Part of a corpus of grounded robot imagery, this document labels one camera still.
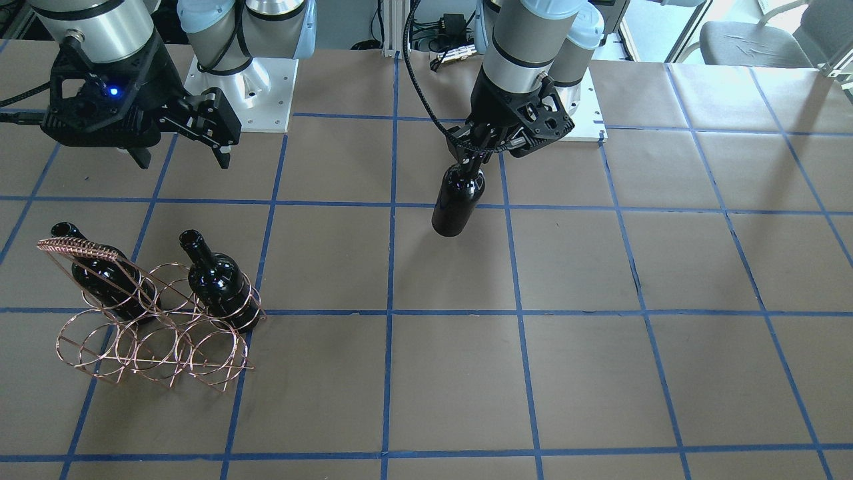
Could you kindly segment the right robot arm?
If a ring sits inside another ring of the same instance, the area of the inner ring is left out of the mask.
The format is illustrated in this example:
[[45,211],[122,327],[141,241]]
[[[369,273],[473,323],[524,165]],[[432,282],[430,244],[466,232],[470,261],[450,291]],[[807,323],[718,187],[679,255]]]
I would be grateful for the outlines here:
[[141,168],[163,133],[204,143],[227,168],[244,131],[286,131],[296,68],[316,48],[314,1],[180,1],[195,58],[183,79],[143,1],[30,4],[60,46],[41,130],[125,150]]

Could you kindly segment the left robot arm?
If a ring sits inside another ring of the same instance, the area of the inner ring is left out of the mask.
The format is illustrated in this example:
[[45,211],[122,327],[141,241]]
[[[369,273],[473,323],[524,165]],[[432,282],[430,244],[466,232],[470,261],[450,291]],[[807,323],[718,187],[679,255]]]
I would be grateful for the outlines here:
[[605,33],[588,1],[500,1],[490,18],[471,113],[448,139],[459,177],[475,176],[491,149],[521,157],[566,137],[574,93]]

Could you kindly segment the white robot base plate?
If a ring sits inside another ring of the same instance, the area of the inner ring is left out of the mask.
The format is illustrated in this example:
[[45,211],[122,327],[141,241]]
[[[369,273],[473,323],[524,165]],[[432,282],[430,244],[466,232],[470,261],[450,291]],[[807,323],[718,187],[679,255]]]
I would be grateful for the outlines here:
[[286,133],[298,66],[296,59],[254,58],[243,72],[217,76],[200,72],[194,57],[184,87],[194,95],[222,89],[244,133]]

